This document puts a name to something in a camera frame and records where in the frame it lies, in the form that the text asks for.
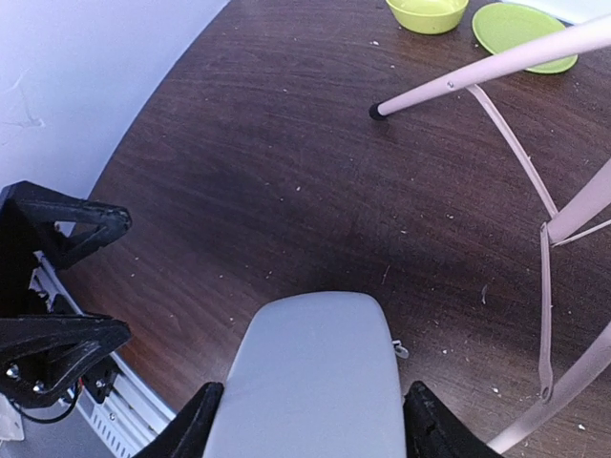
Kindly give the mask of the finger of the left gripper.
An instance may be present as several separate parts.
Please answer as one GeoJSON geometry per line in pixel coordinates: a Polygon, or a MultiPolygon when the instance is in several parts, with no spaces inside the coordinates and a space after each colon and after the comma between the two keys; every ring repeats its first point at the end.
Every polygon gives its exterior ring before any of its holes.
{"type": "Polygon", "coordinates": [[[13,185],[13,205],[33,230],[35,248],[57,270],[117,241],[132,226],[122,206],[74,198],[34,183],[13,185]]]}
{"type": "Polygon", "coordinates": [[[28,315],[1,320],[1,393],[23,408],[53,405],[131,338],[107,316],[28,315]]]}

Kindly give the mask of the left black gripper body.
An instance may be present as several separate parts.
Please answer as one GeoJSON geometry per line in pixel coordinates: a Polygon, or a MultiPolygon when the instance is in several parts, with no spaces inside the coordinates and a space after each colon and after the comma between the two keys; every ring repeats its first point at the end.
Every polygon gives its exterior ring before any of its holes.
{"type": "Polygon", "coordinates": [[[1,332],[22,329],[18,319],[29,311],[32,271],[39,266],[36,251],[42,238],[57,240],[57,224],[32,212],[32,204],[49,194],[47,188],[19,181],[1,191],[1,332]]]}

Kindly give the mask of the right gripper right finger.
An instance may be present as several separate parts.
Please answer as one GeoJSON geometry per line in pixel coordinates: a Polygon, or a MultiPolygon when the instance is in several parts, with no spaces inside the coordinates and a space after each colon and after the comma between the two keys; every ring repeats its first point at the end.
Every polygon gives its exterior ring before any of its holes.
{"type": "Polygon", "coordinates": [[[407,456],[417,458],[501,458],[478,439],[421,381],[404,398],[407,456]]]}

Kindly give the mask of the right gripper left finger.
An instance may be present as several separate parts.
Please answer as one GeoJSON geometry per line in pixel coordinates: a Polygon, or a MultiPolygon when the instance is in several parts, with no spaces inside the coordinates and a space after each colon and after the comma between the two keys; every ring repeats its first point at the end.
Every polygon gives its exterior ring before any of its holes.
{"type": "Polygon", "coordinates": [[[201,458],[223,394],[223,384],[204,384],[168,426],[135,458],[201,458]]]}

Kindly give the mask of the white metronome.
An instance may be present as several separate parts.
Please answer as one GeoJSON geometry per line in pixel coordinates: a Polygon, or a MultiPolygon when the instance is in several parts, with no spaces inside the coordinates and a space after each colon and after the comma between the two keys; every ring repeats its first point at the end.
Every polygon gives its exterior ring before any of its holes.
{"type": "Polygon", "coordinates": [[[207,457],[404,457],[402,391],[371,296],[317,292],[253,317],[230,368],[207,457]]]}

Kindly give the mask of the pink music stand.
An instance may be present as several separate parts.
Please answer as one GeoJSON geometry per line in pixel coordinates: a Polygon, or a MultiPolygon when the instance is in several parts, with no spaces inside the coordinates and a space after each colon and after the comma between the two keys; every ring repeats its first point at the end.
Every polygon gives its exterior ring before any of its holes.
{"type": "MultiPolygon", "coordinates": [[[[470,24],[444,35],[394,20],[368,37],[367,106],[485,57],[470,24]]],[[[610,49],[568,73],[481,85],[514,129],[558,209],[610,159],[610,49]]],[[[549,215],[518,160],[467,91],[367,121],[380,169],[382,291],[422,380],[488,441],[538,400],[539,227],[549,215]]],[[[610,227],[550,250],[558,380],[610,321],[610,227]]],[[[610,367],[509,457],[610,457],[610,367]]]]}

